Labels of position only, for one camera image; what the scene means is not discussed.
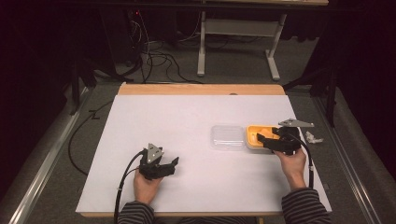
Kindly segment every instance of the white desk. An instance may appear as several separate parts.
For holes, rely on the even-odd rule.
[[[300,6],[327,6],[328,0],[215,0],[215,2],[238,2],[238,3],[260,3],[278,5],[300,5]],[[205,75],[205,35],[252,35],[269,36],[273,38],[271,48],[265,50],[265,58],[270,68],[272,79],[280,80],[276,68],[274,54],[283,26],[286,14],[282,14],[278,21],[241,21],[241,20],[217,20],[207,19],[206,13],[201,13],[201,43],[198,54],[198,76]]]
[[[286,95],[118,95],[77,212],[86,217],[113,216],[124,169],[138,151],[153,143],[163,147],[162,163],[180,157],[175,174],[163,180],[152,203],[156,216],[281,214],[281,197],[290,190],[278,157],[246,147],[215,149],[210,131],[217,124],[276,125],[288,118],[295,116]],[[134,200],[133,177],[125,181],[120,208]],[[317,172],[315,189],[331,211]]]

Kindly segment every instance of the wire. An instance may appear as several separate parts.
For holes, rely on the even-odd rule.
[[[196,36],[198,36],[198,35],[196,35],[195,33],[196,33],[197,30],[198,30],[198,26],[199,26],[199,24],[200,24],[200,21],[201,21],[201,12],[198,13],[198,21],[197,21],[197,24],[195,25],[195,29],[194,29],[194,31],[192,31],[191,35],[190,35],[189,37],[187,37],[187,38],[180,39],[180,40],[178,40],[177,42],[183,42],[183,41],[186,41],[186,40],[194,39]]]
[[[146,84],[146,78],[145,78],[145,73],[143,72],[143,66],[140,67],[140,73],[142,74],[142,83]]]
[[[76,133],[78,132],[78,130],[89,120],[89,119],[93,119],[94,116],[96,115],[96,112],[98,112],[99,110],[101,110],[102,108],[104,108],[105,106],[111,104],[113,101],[109,101],[107,103],[105,103],[104,105],[100,106],[98,109],[91,111],[92,114],[90,114],[87,118],[85,118],[79,125],[78,127],[74,130],[72,136],[69,139],[69,144],[67,146],[67,154],[69,157],[70,162],[72,163],[72,165],[83,175],[88,175],[87,172],[83,171],[81,168],[79,168],[76,163],[73,161],[73,157],[72,157],[72,152],[71,152],[71,146],[72,146],[72,142],[73,142],[73,138],[76,136]]]
[[[251,36],[251,40],[242,40],[244,38],[243,36],[240,36],[240,38],[233,38],[232,36],[228,37],[230,40],[238,43],[244,43],[244,44],[250,44],[255,41],[263,39],[263,36]]]
[[[219,46],[219,47],[211,47],[211,46],[209,46],[209,38],[206,40],[206,42],[205,42],[205,47],[206,48],[209,48],[209,49],[222,49],[222,48],[224,48],[225,46],[227,46],[227,44],[229,43],[229,41],[230,41],[230,39],[229,38],[222,38],[222,39],[224,39],[224,43],[221,45],[221,46]]]
[[[200,40],[199,39],[197,39],[196,37],[198,37],[198,35],[196,35],[196,36],[194,36],[194,37],[192,37],[192,38],[190,38],[190,39],[186,39],[186,40],[183,40],[182,42],[178,42],[178,44],[179,45],[183,45],[183,46],[187,46],[187,47],[195,47],[195,46],[198,46],[198,45],[200,45]]]
[[[151,41],[149,41],[149,43],[150,43],[150,51],[155,51],[155,50],[158,50],[158,49],[161,49],[162,47],[163,47],[163,44],[165,43],[164,41],[162,41],[162,40],[151,40]],[[154,45],[154,44],[156,44],[156,43],[160,43],[160,46],[159,47],[156,47],[155,49],[152,47],[152,45]]]
[[[139,12],[139,17],[140,17],[140,20],[142,21],[143,28],[145,29],[146,39],[148,40],[148,41],[147,41],[147,43],[148,43],[148,50],[147,50],[148,55],[147,55],[147,57],[146,57],[146,62],[147,62],[148,59],[149,59],[149,58],[148,58],[148,56],[149,56],[149,34],[148,34],[148,30],[146,29],[145,22],[143,21],[142,13],[140,12],[140,10],[137,10],[137,11]]]
[[[148,61],[150,61],[150,63],[147,63],[147,64],[150,66],[150,71],[149,71],[148,76],[144,79],[143,83],[147,83],[147,81],[149,79],[149,75],[151,73],[151,69],[152,69],[153,66],[160,66],[160,65],[165,64],[166,62],[169,62],[170,64],[167,65],[166,70],[165,70],[165,74],[171,81],[177,82],[177,83],[189,82],[189,83],[204,84],[203,82],[196,81],[196,80],[190,80],[190,79],[186,79],[185,77],[183,77],[180,74],[180,66],[178,65],[176,59],[174,58],[174,56],[172,56],[172,54],[162,53],[162,52],[159,52],[159,51],[155,51],[154,53],[152,53],[152,52],[144,52],[144,53],[147,53],[147,55],[149,56],[148,57]],[[153,59],[155,59],[155,58],[162,58],[162,59],[164,59],[164,61],[159,63],[159,64],[154,64],[153,63]],[[173,80],[172,78],[169,77],[168,70],[169,70],[170,66],[173,63],[176,65],[176,67],[177,67],[177,75],[182,79],[182,81],[176,81],[176,80]]]
[[[145,75],[143,74],[143,69],[142,69],[142,77],[143,77],[143,81],[142,81],[142,83],[143,84],[146,84],[147,83],[147,80],[149,79],[149,77],[151,76],[151,71],[152,71],[152,67],[153,67],[153,65],[152,65],[152,58],[151,58],[151,56],[150,57],[148,57],[147,58],[147,60],[148,59],[150,59],[151,60],[151,63],[150,63],[150,65],[149,65],[149,70],[148,70],[148,76],[147,77],[145,77]]]
[[[308,154],[308,170],[309,170],[309,183],[308,186],[309,188],[313,189],[314,188],[314,165],[312,162],[312,156],[311,156],[311,152],[309,151],[308,146],[306,145],[306,143],[304,143],[300,138],[290,134],[290,133],[286,133],[287,136],[297,140],[298,142],[300,142],[301,145],[303,145],[303,147],[306,150],[306,154]]]
[[[133,36],[136,34],[137,28],[139,28],[139,39],[137,40],[137,43],[140,43],[140,40],[142,39],[142,28],[140,27],[139,23],[135,21],[130,21],[130,23],[134,24],[134,30],[132,31],[132,35],[129,35],[129,37],[131,38],[132,43],[134,43]]]
[[[120,198],[121,198],[122,188],[123,188],[123,185],[124,185],[125,178],[128,176],[128,174],[130,174],[133,171],[133,170],[129,171],[129,168],[131,167],[132,163],[134,163],[134,160],[136,160],[136,158],[138,156],[143,155],[143,152],[144,152],[144,150],[141,150],[136,155],[134,155],[134,157],[129,162],[129,164],[126,167],[125,172],[124,172],[124,174],[122,176],[122,179],[121,179],[121,182],[120,182],[120,186],[119,186],[118,191],[117,191],[116,206],[114,208],[114,224],[117,224],[118,220],[119,220]]]

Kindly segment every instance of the small metal part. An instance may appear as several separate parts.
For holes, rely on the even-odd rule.
[[[303,121],[299,121],[297,119],[287,119],[278,123],[283,127],[302,127],[302,128],[313,128],[315,127],[314,123],[307,123]]]
[[[321,143],[321,142],[323,142],[323,138],[317,139],[317,138],[315,138],[315,136],[314,136],[312,133],[310,133],[310,132],[306,132],[305,135],[306,135],[306,141],[308,141],[309,143],[316,144],[316,143]]]
[[[163,149],[148,143],[148,163],[152,163],[163,155]]]

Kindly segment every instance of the wrist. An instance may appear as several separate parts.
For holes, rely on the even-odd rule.
[[[306,184],[303,175],[292,175],[288,177],[290,191],[295,191],[297,189],[305,189]]]
[[[150,205],[150,203],[151,203],[151,201],[145,200],[145,199],[141,199],[141,198],[136,198],[135,200],[136,200],[137,202],[144,203],[144,204],[146,204],[146,205]]]

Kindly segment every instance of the black cable on floor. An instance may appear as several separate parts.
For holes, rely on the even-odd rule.
[[[190,82],[190,83],[198,83],[198,84],[204,84],[203,82],[200,81],[196,81],[196,80],[190,80],[190,79],[186,79],[184,78],[181,74],[180,74],[180,66],[178,65],[177,61],[175,60],[174,56],[172,56],[172,54],[164,54],[166,56],[169,56],[172,58],[173,62],[175,63],[176,67],[177,67],[177,75],[183,79],[186,82]]]
[[[78,127],[74,130],[74,132],[72,133],[70,139],[69,139],[69,144],[67,146],[67,154],[69,157],[70,162],[72,163],[72,165],[83,175],[88,175],[87,172],[83,171],[81,168],[79,168],[76,163],[73,161],[73,157],[72,157],[72,153],[71,153],[71,146],[72,146],[72,142],[73,142],[73,138],[76,136],[76,133],[78,132],[78,130],[89,120],[89,119],[93,119],[95,118],[96,112],[98,112],[99,110],[101,110],[102,108],[104,108],[105,106],[111,104],[113,101],[109,101],[107,103],[105,103],[104,105],[100,106],[98,109],[90,111],[92,112],[92,114],[90,114],[87,118],[85,118],[79,125]]]

